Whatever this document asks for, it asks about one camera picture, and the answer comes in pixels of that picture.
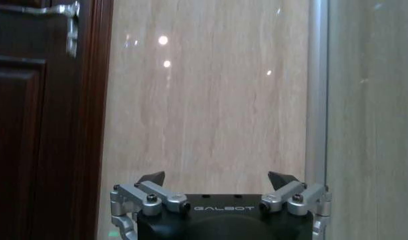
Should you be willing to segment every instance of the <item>metal frame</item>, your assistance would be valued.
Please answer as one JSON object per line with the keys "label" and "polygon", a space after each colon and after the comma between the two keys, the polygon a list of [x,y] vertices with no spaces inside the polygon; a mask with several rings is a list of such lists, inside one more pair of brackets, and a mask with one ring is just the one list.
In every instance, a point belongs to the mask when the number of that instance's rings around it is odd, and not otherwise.
{"label": "metal frame", "polygon": [[325,184],[328,0],[309,2],[308,96],[304,178]]}

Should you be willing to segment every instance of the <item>marble wall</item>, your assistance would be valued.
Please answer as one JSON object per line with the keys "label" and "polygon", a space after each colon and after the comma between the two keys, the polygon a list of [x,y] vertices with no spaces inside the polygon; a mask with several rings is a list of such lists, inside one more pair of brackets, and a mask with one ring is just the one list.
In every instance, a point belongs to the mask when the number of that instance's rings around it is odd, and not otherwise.
{"label": "marble wall", "polygon": [[408,0],[331,0],[328,239],[408,240]]}
{"label": "marble wall", "polygon": [[143,174],[187,193],[303,180],[307,40],[308,0],[115,0],[99,239]]}

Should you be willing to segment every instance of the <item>door panel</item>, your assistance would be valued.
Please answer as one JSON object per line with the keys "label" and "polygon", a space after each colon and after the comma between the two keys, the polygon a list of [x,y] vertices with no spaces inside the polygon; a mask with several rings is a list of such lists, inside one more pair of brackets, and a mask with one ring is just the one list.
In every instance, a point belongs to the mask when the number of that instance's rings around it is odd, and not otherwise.
{"label": "door panel", "polygon": [[109,191],[165,170],[188,193],[304,174],[308,1],[115,1],[99,238]]}
{"label": "door panel", "polygon": [[41,8],[45,6],[45,3],[49,3],[49,0],[0,0],[0,4],[6,5],[21,5],[35,8]]}
{"label": "door panel", "polygon": [[408,0],[329,1],[329,240],[408,240]]}
{"label": "door panel", "polygon": [[44,61],[0,57],[0,239],[29,229],[44,75]]}
{"label": "door panel", "polygon": [[0,1],[0,239],[92,239],[111,2],[80,2],[76,58],[67,17],[19,12],[45,2]]}

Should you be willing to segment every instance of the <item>silver metal bracket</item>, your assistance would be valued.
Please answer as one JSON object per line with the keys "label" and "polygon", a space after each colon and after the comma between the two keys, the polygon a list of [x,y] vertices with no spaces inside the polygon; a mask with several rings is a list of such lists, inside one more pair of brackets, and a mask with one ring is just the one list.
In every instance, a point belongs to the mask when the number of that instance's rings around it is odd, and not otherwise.
{"label": "silver metal bracket", "polygon": [[312,239],[324,239],[324,230],[331,215],[331,193],[324,185],[313,184],[301,193],[288,199],[288,212],[293,215],[307,215],[313,212]]}
{"label": "silver metal bracket", "polygon": [[127,199],[127,202],[132,201],[145,216],[156,216],[161,212],[163,201],[160,198],[151,196],[135,186],[119,185],[117,193]]}
{"label": "silver metal bracket", "polygon": [[183,193],[171,192],[151,181],[143,181],[137,187],[148,194],[155,194],[163,200],[168,211],[187,213],[191,209],[191,204]]}
{"label": "silver metal bracket", "polygon": [[295,195],[303,192],[304,184],[299,181],[291,181],[273,193],[261,195],[260,209],[268,213],[281,211],[283,204]]}

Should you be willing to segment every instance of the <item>green light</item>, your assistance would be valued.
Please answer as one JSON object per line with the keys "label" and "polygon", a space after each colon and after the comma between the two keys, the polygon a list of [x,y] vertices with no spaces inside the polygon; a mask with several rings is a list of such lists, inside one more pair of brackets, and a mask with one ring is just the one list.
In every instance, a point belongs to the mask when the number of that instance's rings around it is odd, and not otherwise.
{"label": "green light", "polygon": [[109,231],[109,237],[119,237],[119,233],[116,231]]}

